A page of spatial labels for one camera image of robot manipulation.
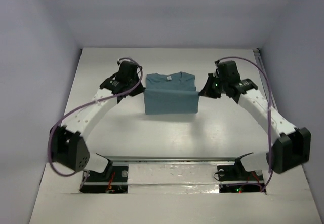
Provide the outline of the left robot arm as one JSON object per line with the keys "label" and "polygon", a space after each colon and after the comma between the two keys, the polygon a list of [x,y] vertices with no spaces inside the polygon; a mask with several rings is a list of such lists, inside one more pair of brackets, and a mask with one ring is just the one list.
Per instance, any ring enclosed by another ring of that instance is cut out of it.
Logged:
{"label": "left robot arm", "polygon": [[144,92],[143,68],[130,57],[117,61],[118,72],[106,78],[93,99],[65,114],[51,128],[48,161],[59,176],[71,177],[85,171],[106,181],[112,175],[112,161],[89,151],[86,141],[106,113],[124,98]]}

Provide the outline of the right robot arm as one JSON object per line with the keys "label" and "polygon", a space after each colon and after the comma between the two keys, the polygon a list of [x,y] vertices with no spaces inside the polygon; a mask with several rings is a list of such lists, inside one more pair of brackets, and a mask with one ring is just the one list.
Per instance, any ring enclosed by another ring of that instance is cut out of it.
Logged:
{"label": "right robot arm", "polygon": [[282,174],[309,161],[311,133],[287,121],[265,99],[251,79],[242,79],[235,61],[217,60],[216,70],[199,92],[200,96],[218,99],[223,94],[245,109],[268,135],[268,151],[248,153],[236,158],[233,174],[247,178],[252,171],[269,170]]}

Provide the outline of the teal t-shirt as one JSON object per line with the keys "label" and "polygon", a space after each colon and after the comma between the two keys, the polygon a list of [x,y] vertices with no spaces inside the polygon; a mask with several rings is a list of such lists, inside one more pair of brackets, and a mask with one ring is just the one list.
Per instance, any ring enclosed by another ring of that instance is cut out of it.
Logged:
{"label": "teal t-shirt", "polygon": [[146,115],[195,114],[199,95],[195,75],[186,72],[148,74],[145,78],[144,106]]}

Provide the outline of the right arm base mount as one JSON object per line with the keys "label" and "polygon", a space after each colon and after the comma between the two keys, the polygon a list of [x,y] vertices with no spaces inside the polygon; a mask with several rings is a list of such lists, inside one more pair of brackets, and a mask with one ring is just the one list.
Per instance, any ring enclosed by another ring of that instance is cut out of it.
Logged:
{"label": "right arm base mount", "polygon": [[262,171],[246,171],[243,167],[242,158],[250,154],[235,158],[232,165],[217,166],[213,178],[219,183],[220,193],[266,193]]}

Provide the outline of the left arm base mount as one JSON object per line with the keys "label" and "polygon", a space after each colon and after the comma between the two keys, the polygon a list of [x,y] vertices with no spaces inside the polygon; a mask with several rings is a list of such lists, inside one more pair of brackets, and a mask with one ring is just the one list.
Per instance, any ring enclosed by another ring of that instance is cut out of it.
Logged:
{"label": "left arm base mount", "polygon": [[128,171],[128,165],[112,165],[108,176],[100,176],[94,171],[84,172],[79,190],[84,194],[126,194]]}

